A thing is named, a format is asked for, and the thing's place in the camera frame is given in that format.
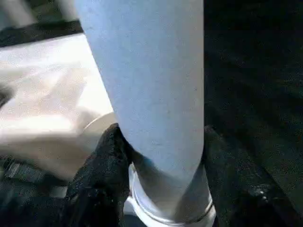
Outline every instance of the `white cardboard tube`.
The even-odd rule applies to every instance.
[[[173,222],[199,218],[211,200],[206,177],[193,182],[204,133],[201,0],[78,0],[76,8],[121,130],[138,151],[141,205]]]

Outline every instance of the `white cylinder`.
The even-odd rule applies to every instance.
[[[76,1],[82,27],[127,141],[138,152],[140,205],[173,223],[211,202],[203,151],[201,0]]]

